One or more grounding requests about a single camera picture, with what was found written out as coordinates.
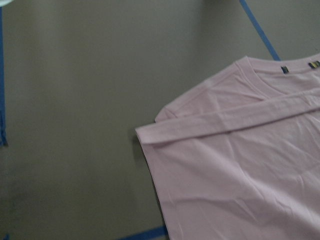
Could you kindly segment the pink Snoopy t-shirt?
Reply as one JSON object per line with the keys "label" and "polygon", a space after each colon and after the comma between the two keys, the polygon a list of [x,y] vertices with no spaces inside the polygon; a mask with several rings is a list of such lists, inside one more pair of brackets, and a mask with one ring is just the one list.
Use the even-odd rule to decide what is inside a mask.
{"label": "pink Snoopy t-shirt", "polygon": [[136,134],[170,239],[319,239],[319,55],[246,56]]}

